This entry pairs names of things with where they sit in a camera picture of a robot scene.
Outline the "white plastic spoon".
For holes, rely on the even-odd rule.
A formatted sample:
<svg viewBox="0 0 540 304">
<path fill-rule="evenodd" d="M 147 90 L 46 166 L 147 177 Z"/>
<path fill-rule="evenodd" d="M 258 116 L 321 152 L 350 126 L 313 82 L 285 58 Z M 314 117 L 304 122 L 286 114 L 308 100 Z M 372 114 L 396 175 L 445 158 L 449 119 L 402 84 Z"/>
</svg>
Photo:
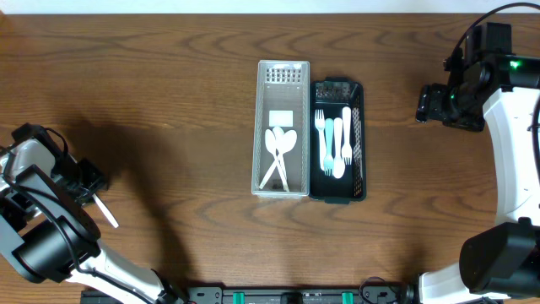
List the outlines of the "white plastic spoon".
<svg viewBox="0 0 540 304">
<path fill-rule="evenodd" d="M 345 163 L 342 157 L 342 135 L 343 135 L 343 120 L 339 117 L 334 119 L 334 150 L 335 157 L 333 163 L 333 176 L 336 179 L 343 177 L 345 172 Z"/>
<path fill-rule="evenodd" d="M 119 223 L 116 219 L 116 217 L 112 214 L 112 212 L 109 210 L 109 208 L 105 205 L 105 203 L 100 199 L 100 197 L 97 194 L 93 194 L 92 198 L 94 200 L 94 203 L 98 206 L 102 214 L 105 216 L 105 218 L 109 221 L 109 223 L 112 225 L 113 228 L 118 228 Z"/>
<path fill-rule="evenodd" d="M 280 165 L 280 162 L 278 160 L 275 135 L 274 135 L 273 131 L 271 131 L 270 129 L 267 129 L 266 132 L 265 132 L 265 145 L 266 145 L 267 151 L 270 152 L 274 157 L 274 164 L 278 168 L 278 173 L 279 173 L 280 178 L 282 180 L 283 189 L 286 192 L 288 192 L 289 191 L 289 186 L 288 186 L 288 183 L 286 181 L 286 177 L 284 176 L 282 166 Z"/>
<path fill-rule="evenodd" d="M 282 189 L 290 191 L 285 155 L 295 147 L 297 132 L 284 131 L 281 127 L 273 127 L 264 131 L 260 153 L 260 181 L 256 183 L 257 190 L 270 187 L 270 191 Z"/>
<path fill-rule="evenodd" d="M 280 162 L 280 165 L 282 166 L 283 173 L 287 181 L 286 167 L 284 164 L 284 154 L 289 152 L 289 148 L 290 148 L 289 138 L 284 135 L 284 131 L 281 127 L 274 127 L 273 133 L 276 139 L 276 146 L 278 150 L 278 160 Z"/>
</svg>

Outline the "white plastic fork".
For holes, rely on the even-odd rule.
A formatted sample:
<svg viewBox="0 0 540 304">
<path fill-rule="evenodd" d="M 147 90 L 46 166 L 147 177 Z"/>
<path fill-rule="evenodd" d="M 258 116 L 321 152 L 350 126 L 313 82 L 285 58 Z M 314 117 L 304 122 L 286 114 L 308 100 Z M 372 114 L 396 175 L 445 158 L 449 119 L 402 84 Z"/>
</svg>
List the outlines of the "white plastic fork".
<svg viewBox="0 0 540 304">
<path fill-rule="evenodd" d="M 332 141 L 333 141 L 333 127 L 334 122 L 331 118 L 325 120 L 325 141 L 326 141 L 326 155 L 323 160 L 324 172 L 326 176 L 333 175 L 333 156 L 332 156 Z"/>
<path fill-rule="evenodd" d="M 325 170 L 324 166 L 324 158 L 326 156 L 326 140 L 325 140 L 325 117 L 322 109 L 317 109 L 315 111 L 315 127 L 318 132 L 318 138 L 319 138 L 319 161 L 320 161 L 320 168 L 322 171 Z"/>
<path fill-rule="evenodd" d="M 350 144 L 350 133 L 351 133 L 352 112 L 348 106 L 345 106 L 342 109 L 342 119 L 343 119 L 342 155 L 343 155 L 343 160 L 345 164 L 351 165 L 352 164 L 352 147 Z"/>
</svg>

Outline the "black plastic basket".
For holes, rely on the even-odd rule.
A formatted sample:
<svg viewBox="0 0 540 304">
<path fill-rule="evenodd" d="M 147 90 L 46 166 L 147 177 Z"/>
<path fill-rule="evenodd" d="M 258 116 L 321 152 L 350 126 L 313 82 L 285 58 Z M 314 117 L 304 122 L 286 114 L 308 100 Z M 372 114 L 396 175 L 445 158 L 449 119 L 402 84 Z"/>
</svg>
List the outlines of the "black plastic basket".
<svg viewBox="0 0 540 304">
<path fill-rule="evenodd" d="M 352 164 L 345 164 L 343 177 L 336 179 L 326 176 L 319 161 L 319 138 L 315 127 L 315 111 L 322 109 L 325 120 L 339 117 L 342 109 L 348 106 L 352 112 L 350 144 Z M 361 83 L 347 78 L 327 77 L 310 85 L 310 193 L 313 199 L 328 204 L 349 204 L 362 201 L 367 195 L 365 169 L 365 114 L 364 87 Z M 333 163 L 334 127 L 332 141 Z"/>
</svg>

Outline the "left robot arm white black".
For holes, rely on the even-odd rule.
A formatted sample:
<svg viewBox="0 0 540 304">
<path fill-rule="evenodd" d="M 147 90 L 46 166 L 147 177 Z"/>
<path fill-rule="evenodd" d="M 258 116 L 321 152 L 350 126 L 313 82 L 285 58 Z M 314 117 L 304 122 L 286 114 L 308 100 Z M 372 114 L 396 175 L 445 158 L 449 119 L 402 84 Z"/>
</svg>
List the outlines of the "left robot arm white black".
<svg viewBox="0 0 540 304">
<path fill-rule="evenodd" d="M 100 202 L 102 173 L 46 136 L 1 149 L 1 254 L 32 283 L 86 285 L 120 303 L 186 303 L 190 296 L 157 271 L 101 241 L 84 210 Z"/>
</svg>

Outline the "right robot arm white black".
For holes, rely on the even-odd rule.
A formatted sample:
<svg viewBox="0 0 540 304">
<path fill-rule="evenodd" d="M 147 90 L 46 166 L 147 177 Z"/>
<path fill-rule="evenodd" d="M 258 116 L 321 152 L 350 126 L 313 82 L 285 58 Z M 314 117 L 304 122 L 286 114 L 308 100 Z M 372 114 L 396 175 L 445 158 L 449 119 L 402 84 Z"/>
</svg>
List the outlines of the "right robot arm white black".
<svg viewBox="0 0 540 304">
<path fill-rule="evenodd" d="M 494 151 L 494 226 L 462 245 L 458 262 L 418 279 L 420 303 L 474 303 L 539 296 L 539 61 L 455 50 L 447 84 L 423 87 L 416 118 L 488 129 Z"/>
</svg>

